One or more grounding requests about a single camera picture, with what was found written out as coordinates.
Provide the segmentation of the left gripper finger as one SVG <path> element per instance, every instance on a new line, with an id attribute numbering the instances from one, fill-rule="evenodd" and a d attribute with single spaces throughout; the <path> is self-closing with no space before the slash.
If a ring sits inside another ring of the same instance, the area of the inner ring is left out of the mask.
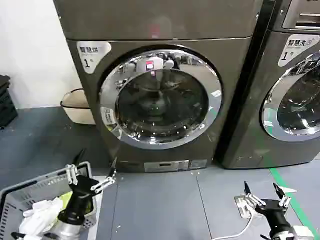
<path id="1" fill-rule="evenodd" d="M 117 157 L 113 160 L 106 178 L 104 178 L 102 181 L 99 181 L 97 184 L 91 187 L 92 192 L 94 192 L 95 194 L 100 194 L 104 189 L 108 188 L 109 186 L 111 186 L 116 182 L 116 173 L 117 173 L 116 163 L 117 163 Z"/>
<path id="2" fill-rule="evenodd" d="M 77 185 L 78 180 L 77 176 L 79 175 L 78 173 L 78 165 L 80 160 L 83 158 L 84 154 L 86 152 L 86 149 L 83 148 L 75 155 L 73 158 L 71 164 L 66 164 L 65 165 L 65 172 L 67 176 L 67 181 L 69 185 Z"/>

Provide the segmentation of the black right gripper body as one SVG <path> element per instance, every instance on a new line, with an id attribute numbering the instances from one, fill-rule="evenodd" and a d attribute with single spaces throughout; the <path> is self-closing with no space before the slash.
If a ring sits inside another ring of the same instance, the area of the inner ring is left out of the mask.
<path id="1" fill-rule="evenodd" d="M 287 208 L 279 206 L 280 201 L 276 199 L 263 199 L 265 205 L 256 205 L 254 210 L 265 216 L 270 227 L 270 234 L 278 234 L 288 231 L 291 228 L 290 223 L 285 218 Z"/>

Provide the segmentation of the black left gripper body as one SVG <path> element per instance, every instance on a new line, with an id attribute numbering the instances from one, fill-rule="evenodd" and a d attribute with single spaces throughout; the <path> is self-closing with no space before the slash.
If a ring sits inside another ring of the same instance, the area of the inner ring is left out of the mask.
<path id="1" fill-rule="evenodd" d="M 58 215 L 58 220 L 66 224 L 83 224 L 85 213 L 92 197 L 96 195 L 91 187 L 99 182 L 84 175 L 76 177 L 77 184 L 70 184 L 72 195 L 66 205 Z"/>

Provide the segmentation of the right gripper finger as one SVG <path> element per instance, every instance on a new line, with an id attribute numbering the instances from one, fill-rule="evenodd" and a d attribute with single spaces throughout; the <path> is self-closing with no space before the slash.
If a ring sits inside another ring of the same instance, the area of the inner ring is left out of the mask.
<path id="1" fill-rule="evenodd" d="M 262 207 L 266 205 L 266 203 L 262 199 L 252 194 L 247 181 L 244 181 L 244 200 L 252 208 L 255 208 L 256 206 Z"/>
<path id="2" fill-rule="evenodd" d="M 280 186 L 277 185 L 275 182 L 273 183 L 273 187 L 274 187 L 275 193 L 279 198 L 278 206 L 280 208 L 287 208 L 292 198 L 287 196 L 283 191 L 283 189 L 280 188 Z"/>

